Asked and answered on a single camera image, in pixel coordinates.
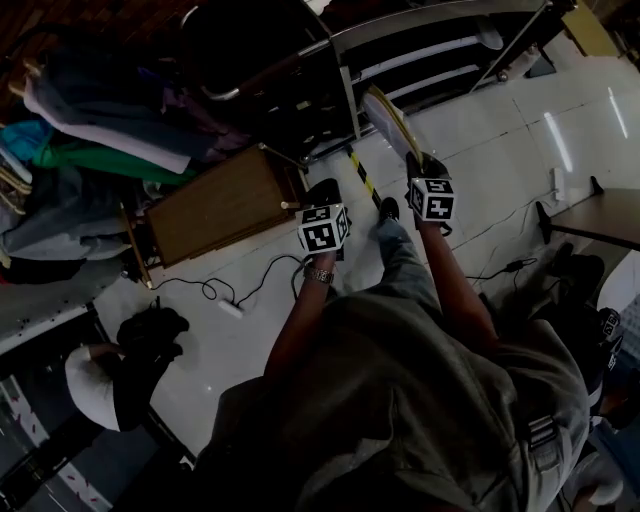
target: jeans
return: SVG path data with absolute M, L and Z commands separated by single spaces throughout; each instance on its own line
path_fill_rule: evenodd
M 428 314 L 439 317 L 440 304 L 433 279 L 407 231 L 395 220 L 385 219 L 377 232 L 384 274 L 380 283 L 367 293 L 414 300 Z

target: power cord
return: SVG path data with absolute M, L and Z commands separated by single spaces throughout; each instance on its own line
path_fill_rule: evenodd
M 296 279 L 296 276 L 304 268 L 304 263 L 306 262 L 306 258 L 304 260 L 301 260 L 300 258 L 298 258 L 296 256 L 292 256 L 291 254 L 282 254 L 282 255 L 278 256 L 277 258 L 274 258 L 271 261 L 271 263 L 269 263 L 269 266 L 267 267 L 267 270 L 265 271 L 264 275 L 262 276 L 262 279 L 260 280 L 260 284 L 254 290 L 249 292 L 249 294 L 247 296 L 243 297 L 242 299 L 240 299 L 237 302 L 236 302 L 236 291 L 233 288 L 233 286 L 231 286 L 229 283 L 223 281 L 222 279 L 218 279 L 217 277 L 212 277 L 210 279 L 207 279 L 206 281 L 188 281 L 186 279 L 181 279 L 180 277 L 172 277 L 171 279 L 167 279 L 166 281 L 162 281 L 155 288 L 151 288 L 151 291 L 156 291 L 156 290 L 160 289 L 161 287 L 163 287 L 165 284 L 170 283 L 172 281 L 179 281 L 179 282 L 185 283 L 185 284 L 199 284 L 202 287 L 201 288 L 202 295 L 204 295 L 207 300 L 214 301 L 214 300 L 216 300 L 218 298 L 218 292 L 216 291 L 216 289 L 210 283 L 215 281 L 217 283 L 225 285 L 227 288 L 229 288 L 231 290 L 231 301 L 230 301 L 230 303 L 231 303 L 232 306 L 235 306 L 236 308 L 239 308 L 240 304 L 242 304 L 245 300 L 247 300 L 252 295 L 256 294 L 264 286 L 264 283 L 265 283 L 265 281 L 267 279 L 267 276 L 269 275 L 269 271 L 273 267 L 274 263 L 276 263 L 277 261 L 280 261 L 282 259 L 285 259 L 285 258 L 292 259 L 292 260 L 294 260 L 294 261 L 296 261 L 298 263 L 298 267 L 296 268 L 296 270 L 293 272 L 293 275 L 291 276 L 291 290 L 293 291 L 293 297 L 295 298 L 295 300 L 298 300 L 298 293 L 296 292 L 296 287 L 295 287 L 295 279 Z
M 520 272 L 524 267 L 528 267 L 529 265 L 533 265 L 536 261 L 538 261 L 538 258 L 526 258 L 524 260 L 515 260 L 512 261 L 511 263 L 509 263 L 506 267 L 504 267 L 502 270 L 498 270 L 495 274 L 492 274 L 490 276 L 465 276 L 467 279 L 475 279 L 476 281 L 490 281 L 491 279 L 493 279 L 494 277 L 499 276 L 500 274 L 511 274 L 513 272 L 516 273 L 516 275 L 513 277 L 513 281 L 514 281 L 514 285 L 516 287 L 516 290 L 518 289 L 518 285 L 515 283 L 516 277 L 518 277 L 518 272 Z

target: blue cloth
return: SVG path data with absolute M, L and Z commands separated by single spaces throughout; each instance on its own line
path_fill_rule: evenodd
M 377 235 L 384 274 L 367 292 L 413 299 L 440 323 L 440 302 L 433 279 L 407 231 L 395 220 L 385 219 L 378 225 Z
M 29 162 L 36 151 L 47 144 L 53 135 L 53 128 L 44 119 L 22 121 L 10 124 L 0 131 L 0 140 L 23 162 Z

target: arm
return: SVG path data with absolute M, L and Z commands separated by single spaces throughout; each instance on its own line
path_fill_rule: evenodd
M 313 266 L 331 272 L 335 261 L 336 253 L 326 252 L 315 257 Z M 328 292 L 328 284 L 305 279 L 298 300 L 271 349 L 264 370 L 265 377 L 271 379 L 281 375 L 308 349 L 320 322 Z
M 440 306 L 449 330 L 469 350 L 486 354 L 497 345 L 491 315 L 471 285 L 435 222 L 416 219 Z

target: green cloth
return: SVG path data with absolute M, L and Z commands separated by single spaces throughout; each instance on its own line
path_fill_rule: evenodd
M 183 174 L 176 174 L 117 149 L 81 140 L 61 146 L 44 144 L 36 151 L 31 162 L 45 168 L 72 164 L 165 185 L 183 185 L 197 174 L 190 169 Z

